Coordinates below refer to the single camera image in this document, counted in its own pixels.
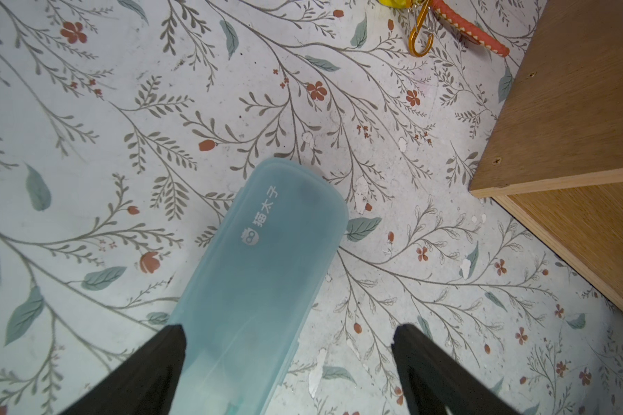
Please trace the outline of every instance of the container lid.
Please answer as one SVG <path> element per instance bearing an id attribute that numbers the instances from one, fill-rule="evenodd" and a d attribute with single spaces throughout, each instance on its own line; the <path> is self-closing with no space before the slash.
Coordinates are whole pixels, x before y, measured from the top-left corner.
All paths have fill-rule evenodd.
<path id="1" fill-rule="evenodd" d="M 348 222 L 346 203 L 296 163 L 259 164 L 169 318 L 187 337 L 172 415 L 259 415 Z"/>

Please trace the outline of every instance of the orange carabiner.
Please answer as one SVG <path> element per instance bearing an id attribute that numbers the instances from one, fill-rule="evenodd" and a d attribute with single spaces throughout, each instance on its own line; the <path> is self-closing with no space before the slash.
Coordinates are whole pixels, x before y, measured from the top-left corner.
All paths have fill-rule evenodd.
<path id="1" fill-rule="evenodd" d="M 427 17 L 427 12 L 429 10 L 430 3 L 431 3 L 431 0 L 424 0 L 421 3 L 423 9 L 421 10 L 420 15 L 418 16 L 418 19 L 415 23 L 415 27 L 413 28 L 413 30 L 411 30 L 410 36 L 408 37 L 408 50 L 410 51 L 410 54 L 412 54 L 413 56 L 417 56 L 418 58 L 421 58 L 427 53 L 429 53 L 430 49 L 432 49 L 432 43 L 434 42 L 434 34 L 430 33 L 429 38 L 427 38 L 427 45 L 424 47 L 424 50 L 422 52 L 418 52 L 417 50 L 415 50 L 415 41 L 418 38 L 418 34 L 420 33 L 420 30 L 422 30 L 423 28 L 424 20 Z"/>

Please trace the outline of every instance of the wooden board edge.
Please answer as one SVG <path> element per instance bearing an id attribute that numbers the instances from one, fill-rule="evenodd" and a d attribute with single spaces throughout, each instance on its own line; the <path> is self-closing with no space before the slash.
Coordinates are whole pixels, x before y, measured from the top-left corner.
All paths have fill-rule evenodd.
<path id="1" fill-rule="evenodd" d="M 554 251 L 559 257 L 575 269 L 583 278 L 585 278 L 595 289 L 606 296 L 612 303 L 623 311 L 623 297 L 609 286 L 586 266 L 578 257 L 576 257 L 569 249 L 567 249 L 560 241 L 558 241 L 544 226 L 540 225 L 528 212 L 519 204 L 514 202 L 508 195 L 496 196 L 493 198 L 498 204 L 506 209 L 515 217 L 522 225 L 530 230 L 545 245 Z"/>
<path id="2" fill-rule="evenodd" d="M 623 168 L 614 170 L 595 171 L 582 175 L 544 178 L 543 180 L 530 181 L 526 183 L 514 183 L 506 187 L 483 187 L 474 188 L 475 178 L 471 181 L 468 190 L 471 195 L 480 199 L 484 197 L 495 197 L 504 195 L 518 195 L 520 193 L 544 192 L 548 190 L 559 190 L 561 188 L 608 185 L 610 183 L 623 182 Z"/>

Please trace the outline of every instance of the chinese characters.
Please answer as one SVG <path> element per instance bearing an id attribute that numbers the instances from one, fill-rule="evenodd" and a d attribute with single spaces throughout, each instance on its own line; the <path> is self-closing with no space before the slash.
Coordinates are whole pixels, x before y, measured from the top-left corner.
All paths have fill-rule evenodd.
<path id="1" fill-rule="evenodd" d="M 259 228 L 263 227 L 263 224 L 266 222 L 268 215 L 270 214 L 270 209 L 274 204 L 272 199 L 276 199 L 279 194 L 277 193 L 276 187 L 270 186 L 268 191 L 266 192 L 266 196 L 268 197 L 265 202 L 261 203 L 261 210 L 256 212 L 256 216 L 254 217 L 254 221 L 252 224 L 258 226 Z"/>

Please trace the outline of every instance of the owl logo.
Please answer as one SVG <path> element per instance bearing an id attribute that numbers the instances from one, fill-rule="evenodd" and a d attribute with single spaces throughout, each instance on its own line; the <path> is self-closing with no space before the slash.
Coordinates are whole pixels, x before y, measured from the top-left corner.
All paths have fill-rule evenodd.
<path id="1" fill-rule="evenodd" d="M 256 245 L 258 243 L 258 232 L 251 228 L 245 228 L 242 231 L 241 239 L 247 245 Z"/>

